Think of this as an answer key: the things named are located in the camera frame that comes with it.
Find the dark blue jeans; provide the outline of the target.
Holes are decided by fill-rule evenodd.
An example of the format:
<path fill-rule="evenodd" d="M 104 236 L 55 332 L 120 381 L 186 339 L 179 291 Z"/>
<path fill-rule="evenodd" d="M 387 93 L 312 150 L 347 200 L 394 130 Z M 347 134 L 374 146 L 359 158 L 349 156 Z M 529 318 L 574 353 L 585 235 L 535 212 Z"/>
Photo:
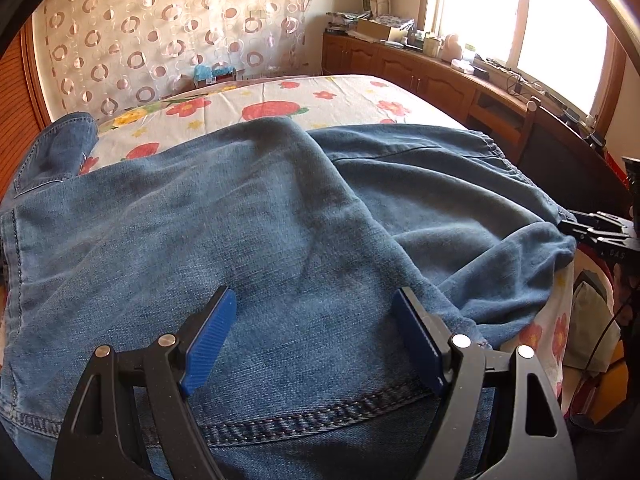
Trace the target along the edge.
<path fill-rule="evenodd" d="M 78 177 L 98 142 L 98 126 L 86 112 L 73 112 L 52 122 L 36 137 L 14 172 L 2 205 L 50 184 Z"/>

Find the light blue denim jeans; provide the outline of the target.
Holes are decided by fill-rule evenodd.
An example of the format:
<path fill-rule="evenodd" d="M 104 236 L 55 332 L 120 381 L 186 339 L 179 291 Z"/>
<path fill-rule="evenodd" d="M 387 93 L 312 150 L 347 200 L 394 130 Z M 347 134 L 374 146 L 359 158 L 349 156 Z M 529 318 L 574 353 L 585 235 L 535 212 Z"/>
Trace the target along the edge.
<path fill-rule="evenodd" d="M 93 119 L 43 130 L 1 204 L 1 423 L 50 474 L 91 353 L 144 347 L 220 286 L 238 317 L 190 404 L 230 479 L 403 479 L 435 414 L 390 308 L 411 288 L 498 348 L 575 241 L 488 136 L 269 117 L 83 172 Z"/>

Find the dark wooden chair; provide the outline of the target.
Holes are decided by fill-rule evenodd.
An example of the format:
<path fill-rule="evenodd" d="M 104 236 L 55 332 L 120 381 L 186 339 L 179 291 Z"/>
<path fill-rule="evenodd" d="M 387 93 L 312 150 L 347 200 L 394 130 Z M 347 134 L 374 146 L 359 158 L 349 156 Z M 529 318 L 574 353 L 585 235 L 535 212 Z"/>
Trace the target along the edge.
<path fill-rule="evenodd" d="M 566 209 L 626 218 L 631 194 L 604 158 L 581 136 L 531 98 L 526 109 L 480 96 L 465 125 L 488 134 L 526 177 Z"/>

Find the brown wooden sideboard cabinet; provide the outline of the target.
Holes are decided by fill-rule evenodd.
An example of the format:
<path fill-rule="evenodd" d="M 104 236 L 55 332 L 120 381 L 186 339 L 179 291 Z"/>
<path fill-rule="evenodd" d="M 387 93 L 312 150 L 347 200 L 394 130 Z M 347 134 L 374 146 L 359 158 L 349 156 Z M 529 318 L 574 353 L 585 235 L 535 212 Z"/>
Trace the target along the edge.
<path fill-rule="evenodd" d="M 437 107 L 463 125 L 493 136 L 512 150 L 530 133 L 526 105 L 473 75 L 419 53 L 329 34 L 322 39 L 322 72 L 382 78 Z"/>

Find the pink figurine on sideboard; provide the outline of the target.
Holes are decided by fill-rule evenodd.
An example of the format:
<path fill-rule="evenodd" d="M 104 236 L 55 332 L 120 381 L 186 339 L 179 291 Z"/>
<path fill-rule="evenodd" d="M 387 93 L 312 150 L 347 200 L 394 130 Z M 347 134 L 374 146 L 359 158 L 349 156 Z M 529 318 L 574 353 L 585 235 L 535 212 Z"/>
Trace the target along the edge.
<path fill-rule="evenodd" d="M 462 60 L 463 48 L 459 44 L 459 38 L 455 34 L 447 35 L 442 40 L 442 48 L 440 49 L 440 59 L 444 63 L 451 63 L 453 60 Z"/>

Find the floral bed sheet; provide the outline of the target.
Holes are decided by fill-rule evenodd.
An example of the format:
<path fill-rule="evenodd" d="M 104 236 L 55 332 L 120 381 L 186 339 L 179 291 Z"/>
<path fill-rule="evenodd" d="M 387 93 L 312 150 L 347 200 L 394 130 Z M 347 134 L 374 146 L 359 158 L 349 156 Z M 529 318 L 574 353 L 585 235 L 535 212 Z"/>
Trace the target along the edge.
<path fill-rule="evenodd" d="M 238 318 L 201 401 L 257 387 L 279 410 L 405 382 L 390 308 L 410 287 L 454 333 L 526 344 L 554 382 L 574 240 L 486 134 L 369 76 L 297 78 L 122 114 L 74 218 L 123 344 L 228 284 Z"/>

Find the cardboard box on sideboard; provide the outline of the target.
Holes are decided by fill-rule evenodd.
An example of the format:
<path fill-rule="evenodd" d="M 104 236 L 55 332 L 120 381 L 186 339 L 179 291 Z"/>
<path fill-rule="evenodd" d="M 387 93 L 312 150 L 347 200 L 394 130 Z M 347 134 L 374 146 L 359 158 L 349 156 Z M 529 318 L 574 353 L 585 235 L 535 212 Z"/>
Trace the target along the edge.
<path fill-rule="evenodd" d="M 388 26 L 368 20 L 359 20 L 356 32 L 375 40 L 401 42 L 408 35 L 408 28 Z"/>

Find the blue item behind bed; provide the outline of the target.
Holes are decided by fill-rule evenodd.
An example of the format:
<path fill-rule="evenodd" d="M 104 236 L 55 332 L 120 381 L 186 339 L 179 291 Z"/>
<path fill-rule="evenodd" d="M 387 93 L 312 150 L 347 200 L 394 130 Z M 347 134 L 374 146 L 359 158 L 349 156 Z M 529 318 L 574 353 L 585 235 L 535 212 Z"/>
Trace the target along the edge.
<path fill-rule="evenodd" d="M 194 67 L 193 81 L 198 88 L 235 79 L 236 70 L 232 66 L 198 64 Z"/>

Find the white circle-patterned curtain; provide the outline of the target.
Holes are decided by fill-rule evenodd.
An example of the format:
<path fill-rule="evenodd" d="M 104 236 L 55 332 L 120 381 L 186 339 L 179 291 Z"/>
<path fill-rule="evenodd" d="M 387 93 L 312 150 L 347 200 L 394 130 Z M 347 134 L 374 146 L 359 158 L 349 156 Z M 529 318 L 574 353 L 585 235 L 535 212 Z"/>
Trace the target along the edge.
<path fill-rule="evenodd" d="M 186 91 L 195 70 L 240 78 L 306 63 L 311 0 L 43 0 L 34 14 L 38 75 L 51 118 L 107 120 Z"/>

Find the window with wooden frame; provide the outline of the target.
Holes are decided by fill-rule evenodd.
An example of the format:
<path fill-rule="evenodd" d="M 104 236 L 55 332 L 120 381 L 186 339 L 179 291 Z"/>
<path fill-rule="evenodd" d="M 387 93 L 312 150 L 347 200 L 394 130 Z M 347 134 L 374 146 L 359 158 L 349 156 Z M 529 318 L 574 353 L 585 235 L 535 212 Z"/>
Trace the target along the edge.
<path fill-rule="evenodd" d="M 589 128 L 617 105 L 625 55 L 591 0 L 422 0 L 422 24 L 503 70 L 504 88 L 548 91 Z"/>

